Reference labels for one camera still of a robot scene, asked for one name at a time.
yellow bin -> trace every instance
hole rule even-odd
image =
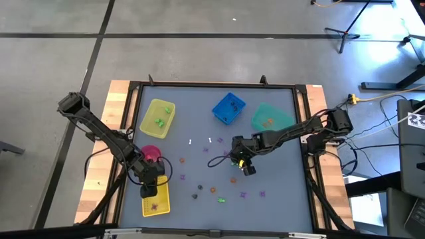
[[[158,184],[167,181],[167,176],[159,176]],[[154,197],[147,197],[141,200],[141,211],[143,217],[155,216],[170,212],[170,197],[168,193],[168,183],[158,186],[158,193]]]
[[[170,114],[165,111],[165,108],[170,110]],[[140,130],[147,135],[157,137],[159,139],[165,138],[170,128],[171,122],[173,121],[175,115],[175,104],[171,102],[166,102],[165,100],[153,99],[143,121],[140,124]],[[164,121],[163,127],[159,127],[155,123],[156,119],[161,119]]]

black stand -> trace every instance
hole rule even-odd
[[[329,27],[326,27],[325,30],[328,31],[333,31],[336,33],[342,33],[342,39],[343,41],[341,42],[341,47],[339,47],[339,54],[341,54],[344,50],[344,46],[345,46],[345,40],[347,40],[347,37],[351,37],[350,39],[357,39],[360,37],[359,34],[351,34],[349,33],[351,27],[353,27],[354,23],[357,21],[357,19],[360,17],[361,13],[366,9],[367,5],[369,5],[369,3],[371,3],[371,0],[368,0],[367,3],[365,4],[365,6],[361,9],[361,11],[359,12],[359,14],[357,14],[356,18],[354,19],[354,21],[350,24],[350,26],[348,27],[348,29],[346,31],[340,31],[337,29],[331,29]]]

wooden table edge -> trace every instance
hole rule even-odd
[[[101,120],[111,129],[119,129],[122,115],[124,112],[124,105],[129,88],[129,80],[112,80],[106,97],[104,111],[102,113]],[[310,112],[313,115],[315,112],[325,109],[326,101],[323,88],[320,85],[305,85],[307,89],[307,97],[309,102]],[[126,128],[130,126],[133,109],[135,106],[135,94],[133,92],[132,101],[130,105],[129,115],[126,122]],[[301,112],[301,119],[305,120],[304,105],[301,94],[298,95],[299,108]],[[97,141],[94,144],[93,152],[105,148],[106,145]],[[337,154],[335,147],[327,146],[327,151]],[[323,182],[325,185],[326,197],[337,212],[337,214],[344,220],[344,222],[354,228],[353,217],[349,206],[347,192],[345,190],[345,184],[342,177],[341,168],[339,166],[339,160],[329,154],[322,155],[320,157],[321,171]],[[90,212],[100,202],[106,192],[106,186],[108,184],[109,174],[112,168],[112,155],[109,150],[94,156],[89,163],[87,170],[87,177],[84,181],[82,194],[80,196],[80,202],[76,211],[74,221],[81,222],[84,220]],[[112,215],[114,213],[116,203],[116,195],[111,200],[110,209],[106,222],[112,222]],[[317,211],[317,219],[320,228],[325,228],[323,213],[320,202],[315,197],[315,207]]]

gray floor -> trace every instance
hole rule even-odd
[[[0,33],[97,33],[107,4],[107,0],[0,0]],[[107,32],[322,34],[324,27],[348,27],[362,5],[342,3],[323,9],[310,6],[308,0],[116,0]],[[410,44],[394,41],[411,25],[404,16],[415,13],[394,6],[371,4],[353,30],[372,35],[373,41],[352,41],[343,54],[336,52],[338,40],[105,39],[87,96],[100,116],[110,80],[145,80],[148,74],[156,80],[223,82],[257,82],[265,74],[272,83],[323,85],[328,106],[349,93],[378,96],[384,92],[360,91],[359,83],[398,82],[419,63]],[[66,125],[56,103],[67,92],[80,89],[94,41],[0,39],[0,140],[27,149],[23,156],[0,155],[0,230],[29,227]],[[419,93],[404,95],[425,98]],[[395,101],[384,103],[388,115],[396,113]],[[383,120],[378,102],[359,104],[349,112],[354,133]],[[387,130],[357,145],[396,142]],[[47,226],[73,223],[83,163],[91,150],[92,143],[76,132]],[[353,158],[346,147],[339,153],[344,162]],[[381,173],[399,169],[397,148],[367,153]],[[377,176],[362,154],[357,172]]]

magenta cup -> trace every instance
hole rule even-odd
[[[161,156],[161,150],[154,145],[146,145],[141,148],[141,152],[145,154],[145,161],[152,160],[156,162],[158,157]]]

